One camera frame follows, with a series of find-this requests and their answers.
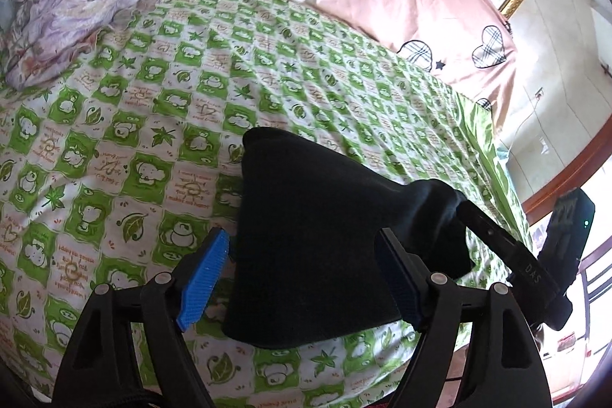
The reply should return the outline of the black pants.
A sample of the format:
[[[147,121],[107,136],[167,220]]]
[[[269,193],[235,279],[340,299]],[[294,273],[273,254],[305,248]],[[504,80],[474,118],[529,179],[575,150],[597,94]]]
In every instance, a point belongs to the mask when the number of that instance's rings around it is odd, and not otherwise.
[[[399,184],[278,128],[248,130],[243,146],[230,339],[280,350],[397,321],[374,258],[383,228],[432,271],[472,270],[464,197],[447,183]]]

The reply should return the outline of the green white patterned bedsheet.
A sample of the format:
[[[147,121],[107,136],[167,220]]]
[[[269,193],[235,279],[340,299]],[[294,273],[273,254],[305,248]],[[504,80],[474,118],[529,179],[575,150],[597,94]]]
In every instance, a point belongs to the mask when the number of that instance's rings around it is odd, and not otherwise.
[[[422,68],[285,0],[142,2],[57,80],[1,91],[4,364],[49,395],[96,285],[141,285],[233,231],[254,126],[444,180],[530,238],[491,114]]]

